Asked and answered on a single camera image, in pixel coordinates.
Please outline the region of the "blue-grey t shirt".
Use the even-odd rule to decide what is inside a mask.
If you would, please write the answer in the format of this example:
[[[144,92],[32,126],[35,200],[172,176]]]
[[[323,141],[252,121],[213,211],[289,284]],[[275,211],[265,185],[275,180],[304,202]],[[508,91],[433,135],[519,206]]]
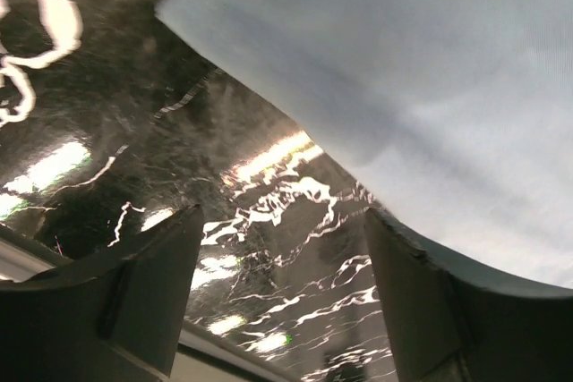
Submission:
[[[160,0],[389,212],[572,285],[572,0]]]

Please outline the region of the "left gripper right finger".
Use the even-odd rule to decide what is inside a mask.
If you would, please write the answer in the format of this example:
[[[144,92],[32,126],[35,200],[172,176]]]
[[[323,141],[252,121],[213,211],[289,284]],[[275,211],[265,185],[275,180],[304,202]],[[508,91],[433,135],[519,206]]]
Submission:
[[[484,265],[373,208],[364,229],[399,379],[572,378],[570,289]]]

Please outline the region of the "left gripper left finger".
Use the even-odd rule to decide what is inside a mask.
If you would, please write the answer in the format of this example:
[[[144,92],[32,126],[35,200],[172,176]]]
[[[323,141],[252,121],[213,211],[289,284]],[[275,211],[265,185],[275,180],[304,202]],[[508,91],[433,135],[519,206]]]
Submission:
[[[167,376],[173,368],[204,216],[178,210],[150,229],[31,278],[47,300],[40,376]]]

